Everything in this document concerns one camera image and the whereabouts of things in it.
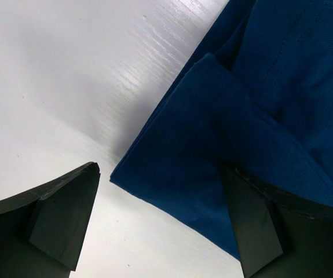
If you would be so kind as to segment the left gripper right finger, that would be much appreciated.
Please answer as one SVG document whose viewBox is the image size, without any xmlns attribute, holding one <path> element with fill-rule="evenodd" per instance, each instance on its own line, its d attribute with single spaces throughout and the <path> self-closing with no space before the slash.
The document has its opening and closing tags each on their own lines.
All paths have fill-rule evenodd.
<svg viewBox="0 0 333 278">
<path fill-rule="evenodd" d="M 221 168 L 244 277 L 333 277 L 333 207 Z"/>
</svg>

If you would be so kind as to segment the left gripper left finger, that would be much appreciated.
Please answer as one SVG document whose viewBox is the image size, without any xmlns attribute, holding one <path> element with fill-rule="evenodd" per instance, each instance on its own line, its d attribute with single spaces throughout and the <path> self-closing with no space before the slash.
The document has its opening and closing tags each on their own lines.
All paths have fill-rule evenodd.
<svg viewBox="0 0 333 278">
<path fill-rule="evenodd" d="M 0 200 L 0 277 L 69 277 L 100 181 L 97 163 Z"/>
</svg>

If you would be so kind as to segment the navy blue t shirt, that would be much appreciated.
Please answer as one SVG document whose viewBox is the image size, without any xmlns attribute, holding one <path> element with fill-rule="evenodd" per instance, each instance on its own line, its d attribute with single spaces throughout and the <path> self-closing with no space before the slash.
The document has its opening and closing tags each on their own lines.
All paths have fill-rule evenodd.
<svg viewBox="0 0 333 278">
<path fill-rule="evenodd" d="M 110 180 L 236 257 L 230 163 L 333 206 L 333 1 L 230 1 Z"/>
</svg>

